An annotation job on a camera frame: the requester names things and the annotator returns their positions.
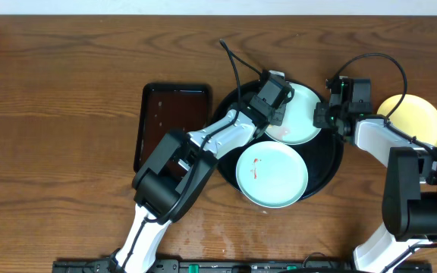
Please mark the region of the pale green plate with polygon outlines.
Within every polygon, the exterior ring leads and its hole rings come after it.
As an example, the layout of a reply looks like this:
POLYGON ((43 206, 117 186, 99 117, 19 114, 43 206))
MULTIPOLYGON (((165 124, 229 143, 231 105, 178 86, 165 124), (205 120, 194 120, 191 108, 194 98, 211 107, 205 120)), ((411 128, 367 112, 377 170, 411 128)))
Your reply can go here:
POLYGON ((290 82, 294 88, 294 98, 286 105, 281 126, 269 126, 268 137, 288 145, 299 145, 312 140, 320 129, 313 126, 316 104, 321 102, 309 87, 290 82))

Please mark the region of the light blue plate front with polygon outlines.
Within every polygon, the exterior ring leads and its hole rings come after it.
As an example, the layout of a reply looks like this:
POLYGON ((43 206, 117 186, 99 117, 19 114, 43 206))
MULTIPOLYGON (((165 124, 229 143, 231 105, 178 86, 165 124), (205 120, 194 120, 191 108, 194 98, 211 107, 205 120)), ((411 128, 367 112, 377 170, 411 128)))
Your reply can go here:
POLYGON ((255 143, 239 157, 235 178, 241 192, 259 206, 280 209, 305 194, 309 175, 301 155, 274 141, 255 143))

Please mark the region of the yellow plate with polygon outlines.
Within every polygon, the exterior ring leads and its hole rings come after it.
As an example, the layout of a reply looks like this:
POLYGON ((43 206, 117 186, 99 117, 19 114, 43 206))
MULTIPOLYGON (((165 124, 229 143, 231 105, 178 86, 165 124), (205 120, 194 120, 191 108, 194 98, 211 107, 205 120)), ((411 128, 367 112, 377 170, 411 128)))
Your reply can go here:
POLYGON ((437 147, 437 109, 425 99, 406 95, 389 120, 407 135, 437 147))

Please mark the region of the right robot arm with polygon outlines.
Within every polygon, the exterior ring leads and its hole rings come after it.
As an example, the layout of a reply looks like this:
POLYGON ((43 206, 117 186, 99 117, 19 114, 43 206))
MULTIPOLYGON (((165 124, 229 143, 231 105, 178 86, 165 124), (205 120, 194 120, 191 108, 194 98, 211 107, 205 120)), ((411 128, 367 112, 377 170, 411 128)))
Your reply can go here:
POLYGON ((382 223, 353 252, 353 268, 392 272, 419 249, 437 248, 437 148, 408 136, 364 103, 319 102, 315 127, 330 129, 386 168, 382 223))

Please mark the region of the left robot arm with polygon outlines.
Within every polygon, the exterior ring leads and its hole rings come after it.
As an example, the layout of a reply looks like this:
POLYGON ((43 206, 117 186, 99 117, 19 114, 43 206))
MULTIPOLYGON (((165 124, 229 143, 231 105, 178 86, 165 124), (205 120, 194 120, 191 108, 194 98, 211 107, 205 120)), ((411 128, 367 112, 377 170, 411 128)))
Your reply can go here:
POLYGON ((195 203, 219 160, 282 122, 291 96, 246 93, 213 124, 209 96, 179 91, 144 99, 132 187, 135 216, 127 239, 110 258, 111 272, 146 272, 168 226, 195 203))

